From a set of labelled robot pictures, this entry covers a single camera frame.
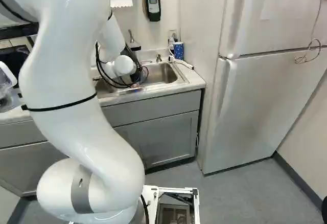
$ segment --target freezer door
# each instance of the freezer door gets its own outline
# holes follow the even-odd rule
[[[295,64],[301,54],[219,60],[228,63],[228,74],[225,88],[221,77],[216,78],[220,92],[212,100],[202,161],[205,174],[274,153],[327,68],[327,49],[316,61]]]
[[[320,0],[226,0],[220,55],[307,47]],[[322,0],[314,37],[327,44],[327,1]]]

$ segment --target gray band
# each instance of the gray band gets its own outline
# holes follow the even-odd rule
[[[94,213],[88,199],[88,188],[90,185],[90,179],[92,172],[80,165],[74,175],[71,200],[73,208],[78,214]]]
[[[15,0],[2,0],[12,11],[19,14],[21,17],[31,21],[31,22],[38,22],[37,18],[33,17],[31,14],[26,12]],[[26,23],[25,21],[17,18],[15,15],[13,15],[10,11],[8,11],[2,4],[0,4],[0,13],[19,23]]]

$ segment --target white refrigerator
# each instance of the white refrigerator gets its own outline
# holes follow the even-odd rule
[[[198,162],[204,174],[272,156],[327,68],[327,1],[180,0],[185,59],[206,80]]]

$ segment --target white robotic arm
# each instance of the white robotic arm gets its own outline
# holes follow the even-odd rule
[[[126,43],[112,11],[110,11],[109,19],[101,31],[98,42],[101,46],[99,48],[100,65],[110,78],[135,73],[136,64],[133,60],[129,56],[121,55]]]
[[[122,43],[107,22],[110,0],[15,1],[39,21],[19,74],[22,95],[39,130],[70,157],[42,176],[40,204],[76,223],[129,223],[140,205],[143,163],[104,117],[89,66],[96,40],[104,59],[112,53],[109,42],[120,43],[114,55]]]

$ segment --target stainless steel sink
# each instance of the stainless steel sink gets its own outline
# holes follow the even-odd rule
[[[116,88],[107,84],[102,78],[95,78],[95,88],[98,93],[98,98],[101,99],[132,93],[144,93],[188,83],[187,79],[175,64],[161,62],[143,64],[143,66],[146,66],[149,70],[148,78],[145,81],[141,78],[141,84],[136,83],[131,88]],[[123,80],[126,83],[131,82],[129,76],[125,76]]]

